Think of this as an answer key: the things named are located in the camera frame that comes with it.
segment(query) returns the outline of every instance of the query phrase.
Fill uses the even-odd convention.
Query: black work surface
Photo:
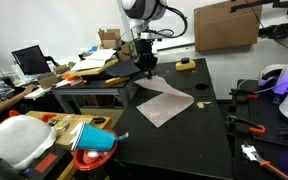
[[[232,157],[208,68],[205,59],[195,62],[195,69],[184,72],[176,72],[175,63],[158,64],[155,68],[155,75],[195,99],[191,106],[159,128],[136,106],[160,93],[139,88],[114,127],[117,134],[130,134],[129,138],[119,143],[116,158],[120,162],[232,179]],[[195,89],[198,83],[207,84],[208,88]],[[199,101],[212,103],[205,109],[198,109],[196,103]]]
[[[245,82],[241,89],[258,90],[257,81]],[[277,179],[276,176],[260,168],[257,162],[250,162],[241,151],[241,144],[247,141],[254,145],[259,155],[288,175],[288,139],[277,135],[277,129],[288,128],[288,119],[279,112],[279,105],[273,104],[272,91],[261,93],[258,99],[250,99],[247,103],[238,103],[237,117],[248,119],[256,124],[264,125],[264,135],[251,138],[247,128],[239,125],[235,133],[234,174],[236,179]]]

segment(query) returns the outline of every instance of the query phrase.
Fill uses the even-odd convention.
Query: wooden table
[[[30,111],[26,115],[36,117],[36,118],[41,118],[43,114],[48,113],[48,112],[39,112],[39,111]],[[62,113],[52,113],[56,114],[56,116],[52,119],[58,119],[58,118],[63,118],[69,114],[62,114]],[[70,122],[70,127],[75,126],[75,124],[80,120],[81,118],[93,118],[95,116],[89,116],[89,115],[74,115],[73,119]],[[105,117],[106,121],[101,124],[95,124],[95,127],[100,128],[100,129],[105,129],[108,128],[108,126],[111,124],[112,120],[110,117]],[[59,139],[62,137],[65,133],[69,133],[70,129],[68,131],[58,131],[57,133],[57,138]],[[71,179],[73,177],[74,173],[76,172],[76,168],[74,166],[73,161],[65,168],[65,170],[62,172],[62,174],[58,177],[58,179]]]

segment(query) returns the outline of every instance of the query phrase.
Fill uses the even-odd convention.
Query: computer monitor
[[[38,45],[12,52],[24,74],[35,75],[51,72]]]

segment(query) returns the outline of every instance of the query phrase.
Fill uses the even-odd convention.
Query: desk
[[[250,80],[243,83],[241,89],[257,91],[259,87],[257,81]],[[266,133],[261,136],[250,137],[246,126],[237,126],[234,137],[234,172],[236,179],[276,179],[265,169],[259,168],[256,162],[250,162],[244,157],[241,152],[241,144],[244,141],[254,145],[263,159],[270,161],[272,165],[288,175],[288,139],[281,139],[276,134],[278,128],[288,127],[288,119],[281,115],[278,107],[278,104],[273,104],[272,91],[261,93],[258,99],[238,102],[236,107],[237,117],[264,125]]]
[[[107,87],[106,80],[92,80],[89,84],[79,83],[74,86],[65,85],[53,88],[52,93],[58,100],[66,113],[80,114],[80,105],[74,96],[76,95],[114,95],[119,96],[123,107],[126,107],[131,99],[130,89],[132,88],[134,77],[127,82],[120,83],[113,87]]]
[[[158,64],[154,74],[172,87],[190,94],[194,103],[156,128],[136,106],[159,92],[139,88],[114,127],[117,134],[129,132],[104,168],[112,179],[232,179],[232,156],[222,124],[205,59],[196,68],[176,72],[175,63]],[[207,89],[195,85],[204,83]],[[212,102],[198,109],[197,102]]]
[[[40,118],[45,113],[46,112],[30,111],[26,115]],[[68,114],[62,114],[62,113],[55,113],[55,114],[56,114],[56,116],[54,118],[65,117],[68,115]],[[77,121],[80,118],[85,118],[85,117],[92,117],[92,116],[74,115],[73,119],[71,120],[71,126],[74,125],[74,123],[76,123],[74,121]],[[108,126],[111,124],[111,122],[112,122],[111,119],[106,117],[106,121],[104,123],[96,124],[95,127],[100,128],[100,129],[108,128]],[[59,139],[60,137],[62,137],[64,135],[64,133],[67,133],[67,132],[68,131],[58,131],[56,139]],[[73,161],[71,161],[71,163],[65,168],[65,170],[62,172],[62,174],[59,176],[58,179],[71,179],[71,177],[74,175],[76,170],[77,169],[75,168]]]

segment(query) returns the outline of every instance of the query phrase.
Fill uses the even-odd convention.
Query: wire
[[[249,79],[243,80],[243,81],[237,86],[237,89],[240,89],[241,85],[242,85],[243,83],[245,83],[246,81],[249,81],[249,80],[258,80],[258,77],[254,77],[254,78],[249,78]]]
[[[162,29],[162,30],[160,30],[160,31],[147,30],[147,32],[149,32],[149,33],[154,33],[154,34],[158,34],[158,35],[160,35],[160,36],[162,36],[162,37],[165,37],[165,38],[177,38],[177,37],[183,36],[183,34],[186,33],[187,28],[188,28],[187,17],[185,17],[184,14],[183,14],[181,11],[179,11],[179,10],[177,10],[177,9],[175,9],[175,8],[169,7],[169,6],[165,6],[163,3],[161,3],[161,0],[157,0],[157,3],[158,3],[160,6],[162,6],[163,8],[165,8],[165,9],[167,9],[167,10],[169,10],[169,11],[175,13],[175,14],[177,14],[178,16],[180,16],[180,18],[183,20],[183,23],[184,23],[184,29],[183,29],[183,31],[182,31],[180,34],[178,34],[178,35],[176,35],[176,36],[174,36],[174,31],[172,31],[172,30],[170,30],[170,29]],[[163,33],[160,33],[161,31],[170,31],[170,32],[173,33],[173,34],[171,34],[171,35],[165,35],[165,34],[163,34]]]
[[[274,88],[283,86],[283,85],[285,85],[285,84],[287,84],[287,83],[288,83],[288,81],[285,82],[285,83],[282,83],[282,84],[280,84],[280,85],[278,85],[278,86],[273,86],[273,87],[270,87],[270,88],[267,88],[267,89],[264,89],[264,90],[255,91],[254,93],[256,93],[256,94],[263,93],[263,92],[269,91],[269,90],[271,90],[271,89],[274,89]]]
[[[265,28],[264,25],[262,24],[262,22],[261,22],[261,20],[259,19],[259,17],[256,15],[253,7],[251,7],[251,9],[252,9],[252,11],[253,11],[253,13],[254,13],[257,21],[261,24],[261,26],[262,26],[262,28],[263,28],[263,30],[265,31],[265,34],[266,34],[266,36],[267,36],[267,34],[269,34],[269,33],[267,32],[266,28]],[[274,38],[274,36],[273,36],[272,39],[275,40],[277,43],[281,44],[282,46],[284,46],[286,49],[288,49],[288,47],[287,47],[285,44],[283,44],[282,42],[276,40],[276,38]]]

